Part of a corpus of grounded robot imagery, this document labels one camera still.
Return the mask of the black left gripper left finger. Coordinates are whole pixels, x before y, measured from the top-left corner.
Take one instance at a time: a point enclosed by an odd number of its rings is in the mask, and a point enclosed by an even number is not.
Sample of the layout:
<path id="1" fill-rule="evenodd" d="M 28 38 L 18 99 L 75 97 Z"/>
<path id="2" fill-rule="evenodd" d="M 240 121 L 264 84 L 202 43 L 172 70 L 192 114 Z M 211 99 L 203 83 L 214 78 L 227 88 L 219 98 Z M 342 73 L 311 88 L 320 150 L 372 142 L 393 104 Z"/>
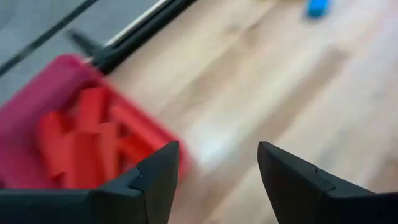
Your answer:
<path id="1" fill-rule="evenodd" d="M 167 223 L 178 181 L 172 141 L 91 193 L 92 223 Z"/>

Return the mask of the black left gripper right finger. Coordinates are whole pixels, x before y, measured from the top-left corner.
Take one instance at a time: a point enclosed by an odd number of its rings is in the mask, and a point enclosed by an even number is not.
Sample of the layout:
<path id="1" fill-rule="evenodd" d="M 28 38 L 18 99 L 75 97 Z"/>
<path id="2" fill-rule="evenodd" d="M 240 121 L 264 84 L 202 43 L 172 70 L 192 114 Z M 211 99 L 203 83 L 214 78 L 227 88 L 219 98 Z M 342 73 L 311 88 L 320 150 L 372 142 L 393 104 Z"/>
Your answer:
<path id="1" fill-rule="evenodd" d="M 339 209 L 347 208 L 335 202 L 373 194 L 266 141 L 257 161 L 279 223 L 339 223 Z"/>

